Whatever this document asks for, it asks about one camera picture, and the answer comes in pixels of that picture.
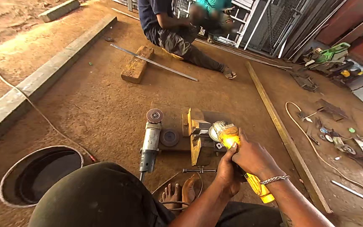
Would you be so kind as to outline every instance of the gray angle grinder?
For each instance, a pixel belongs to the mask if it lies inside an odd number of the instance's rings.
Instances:
[[[141,162],[139,164],[139,180],[144,182],[145,173],[152,173],[155,169],[156,156],[159,149],[159,136],[162,129],[163,112],[159,109],[150,109],[146,113],[146,126],[144,144],[141,148]]]

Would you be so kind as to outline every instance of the brick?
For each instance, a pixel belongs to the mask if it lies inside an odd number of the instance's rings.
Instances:
[[[44,13],[39,14],[39,18],[41,18],[45,23],[57,20],[58,18],[64,16],[65,14],[71,12],[74,9],[77,9],[80,6],[78,0],[69,0],[64,2],[56,7],[53,7]]]
[[[136,54],[144,58],[151,59],[151,57],[154,55],[154,49],[141,46],[137,50]],[[133,57],[121,72],[121,78],[125,81],[139,84],[141,82],[142,76],[144,75],[147,64],[148,62],[137,57]]]

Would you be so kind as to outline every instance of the chain bracelet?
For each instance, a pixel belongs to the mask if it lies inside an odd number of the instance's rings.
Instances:
[[[279,180],[286,180],[289,179],[290,176],[289,175],[284,175],[284,176],[276,176],[276,177],[272,177],[270,179],[267,179],[265,181],[260,182],[261,185],[266,185],[268,183],[274,182],[274,181],[279,181]]]

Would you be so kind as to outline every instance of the yellow power tool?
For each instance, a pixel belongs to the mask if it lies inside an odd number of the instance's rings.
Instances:
[[[228,124],[226,121],[217,121],[209,128],[208,134],[211,139],[221,142],[227,149],[230,149],[234,142],[240,146],[239,129],[234,124]],[[263,203],[275,200],[265,185],[260,184],[258,177],[250,173],[244,173],[243,175]]]

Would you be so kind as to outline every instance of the blue shirt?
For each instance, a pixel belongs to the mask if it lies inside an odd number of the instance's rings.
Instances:
[[[160,29],[160,25],[156,14],[166,13],[173,17],[172,0],[138,0],[138,13],[145,36],[158,46],[157,30]]]

